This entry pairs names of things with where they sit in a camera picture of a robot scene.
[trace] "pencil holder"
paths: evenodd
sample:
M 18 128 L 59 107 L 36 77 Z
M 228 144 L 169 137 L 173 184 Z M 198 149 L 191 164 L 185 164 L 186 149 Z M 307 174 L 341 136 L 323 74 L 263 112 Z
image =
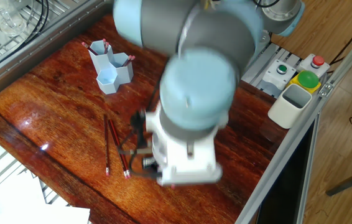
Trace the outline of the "pencil holder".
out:
M 125 53 L 113 54 L 113 50 L 109 46 L 105 54 L 104 42 L 102 40 L 93 42 L 90 48 L 98 54 L 95 55 L 89 51 L 98 74 L 96 80 L 101 91 L 105 94 L 116 93 L 120 84 L 132 81 L 132 63 L 129 62 L 126 66 L 123 66 L 128 59 Z
M 312 95 L 301 86 L 288 86 L 270 108 L 268 116 L 279 126 L 289 129 L 312 100 Z

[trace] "wooden tabletop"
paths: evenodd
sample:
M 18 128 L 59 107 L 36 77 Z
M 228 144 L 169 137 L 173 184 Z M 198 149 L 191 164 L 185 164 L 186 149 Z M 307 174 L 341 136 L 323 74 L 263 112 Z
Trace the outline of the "wooden tabletop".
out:
M 102 38 L 114 53 L 136 56 L 133 81 L 112 95 L 100 91 L 81 45 Z M 171 189 L 155 180 L 126 180 L 112 141 L 105 174 L 103 114 L 125 138 L 165 63 L 163 55 L 122 39 L 105 16 L 0 93 L 0 145 L 71 205 L 90 208 L 93 223 L 234 223 L 287 132 L 267 117 L 274 99 L 246 83 L 215 139 L 223 166 L 217 184 Z M 132 138 L 125 148 L 135 143 Z

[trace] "light blue joint cap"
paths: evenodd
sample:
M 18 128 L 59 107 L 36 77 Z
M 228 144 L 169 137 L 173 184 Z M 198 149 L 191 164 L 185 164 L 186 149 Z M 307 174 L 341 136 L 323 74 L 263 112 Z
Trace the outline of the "light blue joint cap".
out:
M 202 130 L 228 112 L 236 72 L 224 55 L 207 48 L 187 49 L 168 62 L 160 86 L 162 107 L 176 125 Z
M 141 39 L 142 0 L 115 0 L 113 16 L 118 34 L 126 40 L 143 46 Z
M 261 10 L 256 10 L 256 5 L 251 0 L 222 0 L 217 10 L 228 11 L 237 16 L 248 27 L 255 41 L 255 54 L 260 52 L 258 45 L 262 37 L 263 21 Z
M 289 25 L 286 30 L 282 31 L 278 35 L 281 35 L 283 37 L 289 36 L 295 30 L 297 24 L 299 23 L 300 19 L 302 18 L 304 11 L 305 11 L 305 3 L 302 2 L 302 6 L 300 7 L 299 12 L 298 12 L 297 16 L 295 17 L 295 20 L 293 21 L 293 23 L 291 23 L 291 25 Z

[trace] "metal bracket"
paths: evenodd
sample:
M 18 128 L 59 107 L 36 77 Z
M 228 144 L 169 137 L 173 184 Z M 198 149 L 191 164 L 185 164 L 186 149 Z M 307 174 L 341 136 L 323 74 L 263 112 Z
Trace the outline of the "metal bracket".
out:
M 323 88 L 321 88 L 320 92 L 318 93 L 321 98 L 327 98 L 331 94 L 332 90 L 334 89 L 334 85 L 331 83 L 326 83 Z

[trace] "red button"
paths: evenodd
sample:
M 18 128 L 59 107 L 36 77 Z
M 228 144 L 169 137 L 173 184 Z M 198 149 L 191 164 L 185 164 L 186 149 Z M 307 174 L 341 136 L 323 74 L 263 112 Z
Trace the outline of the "red button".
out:
M 324 58 L 321 56 L 314 56 L 313 58 L 313 64 L 317 65 L 317 66 L 321 66 L 324 64 Z

